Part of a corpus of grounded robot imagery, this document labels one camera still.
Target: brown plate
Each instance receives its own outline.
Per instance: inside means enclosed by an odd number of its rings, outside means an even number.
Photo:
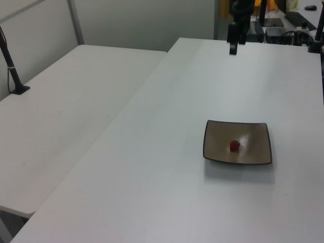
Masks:
[[[230,151],[232,140],[240,142],[237,151]],[[227,123],[207,121],[203,156],[206,159],[242,164],[268,165],[272,163],[271,145],[266,123]]]

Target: white wall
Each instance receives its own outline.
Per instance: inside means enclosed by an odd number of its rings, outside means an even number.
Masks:
[[[72,1],[87,45],[168,51],[179,37],[214,37],[215,0]]]
[[[1,27],[23,84],[77,46],[67,0],[45,0]],[[7,64],[0,53],[0,100],[7,95]]]

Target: cable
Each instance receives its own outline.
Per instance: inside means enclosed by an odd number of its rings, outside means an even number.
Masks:
[[[255,22],[254,22],[254,29],[255,29],[255,33],[256,33],[257,35],[259,35],[259,33],[258,33],[258,31],[257,31],[257,22],[258,22],[258,14],[259,14],[259,9],[260,9],[260,7],[261,7],[261,4],[258,5],[257,14],[256,14],[256,16],[255,16]]]
[[[1,35],[4,37],[5,43],[7,44],[7,39],[6,39],[5,33],[2,30],[1,26],[0,26],[0,32],[1,32]]]
[[[9,69],[8,69],[8,82],[7,82],[7,84],[8,84],[8,91],[9,91],[9,94],[11,94],[10,87],[9,87]]]
[[[7,45],[7,39],[6,39],[5,33],[4,33],[4,31],[2,30],[1,26],[0,26],[0,33],[1,33],[1,35],[3,36],[3,38],[4,38],[4,40],[5,40],[5,43],[6,43],[6,45]],[[9,87],[9,68],[7,68],[7,85],[8,85],[8,91],[9,91],[9,94],[11,94],[10,87]]]
[[[295,33],[295,31],[290,30],[290,31],[287,31],[286,33],[283,33],[281,36],[279,36],[278,41],[277,41],[277,45],[279,44],[279,41],[280,41],[281,37],[283,37],[286,34],[292,34],[292,33]]]
[[[259,10],[260,10],[260,8],[261,8],[261,4],[258,5],[257,14],[256,14],[256,16],[255,16],[255,22],[258,21],[258,14],[259,14]]]

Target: red fruit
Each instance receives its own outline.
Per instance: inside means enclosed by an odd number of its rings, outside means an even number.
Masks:
[[[231,143],[229,144],[229,149],[231,151],[236,151],[236,150],[238,150],[239,146],[240,146],[240,143],[237,140],[232,140]]]

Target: white table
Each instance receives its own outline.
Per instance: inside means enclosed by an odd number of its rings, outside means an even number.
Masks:
[[[228,51],[179,39],[12,243],[322,242],[319,55]],[[273,164],[205,160],[208,119],[266,122]]]
[[[79,46],[0,102],[0,210],[29,218],[165,52]]]

